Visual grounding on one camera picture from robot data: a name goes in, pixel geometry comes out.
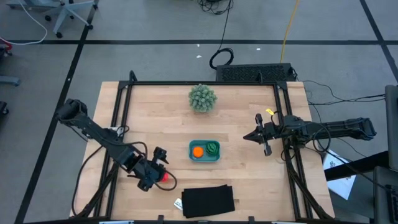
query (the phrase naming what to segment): teal tray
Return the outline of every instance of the teal tray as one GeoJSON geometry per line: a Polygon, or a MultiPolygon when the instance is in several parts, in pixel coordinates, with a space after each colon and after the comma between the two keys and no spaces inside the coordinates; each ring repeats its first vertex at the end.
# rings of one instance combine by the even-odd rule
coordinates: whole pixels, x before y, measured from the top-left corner
{"type": "Polygon", "coordinates": [[[188,151],[189,158],[195,162],[216,162],[221,157],[221,146],[218,141],[215,140],[192,140],[189,143],[189,151],[188,151]],[[215,156],[211,156],[206,152],[206,145],[209,142],[213,142],[218,146],[218,154],[215,156]],[[193,148],[195,146],[201,146],[204,150],[203,156],[201,158],[196,158],[193,156],[193,148]]]}

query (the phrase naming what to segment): orange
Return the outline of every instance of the orange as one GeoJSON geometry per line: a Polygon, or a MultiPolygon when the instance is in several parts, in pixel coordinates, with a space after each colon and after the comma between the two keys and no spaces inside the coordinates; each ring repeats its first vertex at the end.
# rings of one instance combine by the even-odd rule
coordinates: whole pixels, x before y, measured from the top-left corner
{"type": "Polygon", "coordinates": [[[200,146],[195,146],[193,148],[193,156],[196,158],[201,158],[203,156],[203,148],[200,146]]]}

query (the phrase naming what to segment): black towel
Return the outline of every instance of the black towel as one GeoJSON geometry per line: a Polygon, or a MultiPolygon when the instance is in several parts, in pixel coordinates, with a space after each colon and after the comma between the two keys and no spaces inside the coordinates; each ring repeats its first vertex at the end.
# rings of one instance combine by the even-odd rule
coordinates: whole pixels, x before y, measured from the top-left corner
{"type": "Polygon", "coordinates": [[[235,211],[231,186],[184,189],[182,213],[187,218],[204,217],[235,211]]]}

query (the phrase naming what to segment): succulent plant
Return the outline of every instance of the succulent plant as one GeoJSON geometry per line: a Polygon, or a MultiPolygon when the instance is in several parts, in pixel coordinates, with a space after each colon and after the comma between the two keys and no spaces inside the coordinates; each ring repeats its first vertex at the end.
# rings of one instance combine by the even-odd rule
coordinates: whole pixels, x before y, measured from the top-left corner
{"type": "Polygon", "coordinates": [[[195,85],[189,92],[189,105],[197,112],[210,111],[213,109],[216,100],[217,96],[214,95],[214,90],[211,90],[207,85],[195,85]]]}

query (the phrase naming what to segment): wooden tabletop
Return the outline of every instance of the wooden tabletop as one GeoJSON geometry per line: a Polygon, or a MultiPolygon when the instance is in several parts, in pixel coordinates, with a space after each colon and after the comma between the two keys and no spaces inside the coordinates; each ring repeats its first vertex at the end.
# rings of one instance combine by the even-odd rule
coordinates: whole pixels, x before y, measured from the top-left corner
{"type": "MultiPolygon", "coordinates": [[[[94,121],[109,127],[118,83],[104,82],[99,93],[94,121]]],[[[271,86],[211,86],[218,97],[213,111],[205,114],[192,111],[188,92],[192,86],[134,86],[127,117],[130,131],[124,142],[144,141],[149,158],[159,146],[167,150],[166,168],[178,179],[177,188],[165,192],[153,186],[148,192],[137,188],[137,179],[127,177],[120,170],[114,198],[112,219],[186,220],[174,201],[187,188],[215,187],[228,184],[233,187],[235,211],[190,220],[294,220],[286,166],[280,158],[282,142],[269,141],[272,155],[264,156],[262,146],[243,140],[256,127],[254,116],[261,113],[264,122],[270,121],[266,109],[276,111],[271,86]],[[188,158],[188,145],[193,139],[215,139],[221,144],[221,159],[214,163],[198,163],[188,158]]],[[[303,83],[288,83],[293,114],[310,121],[311,115],[303,83]]],[[[118,122],[121,120],[120,109],[118,122]]],[[[87,144],[87,158],[99,144],[87,144]]],[[[320,156],[302,149],[302,161],[309,191],[325,211],[334,216],[320,156]]],[[[95,155],[81,174],[75,200],[80,211],[98,188],[104,150],[95,155]]],[[[171,187],[169,180],[165,187],[171,187]]],[[[297,188],[300,212],[305,217],[302,194],[297,188]]],[[[104,195],[104,214],[108,193],[104,195]]]]}

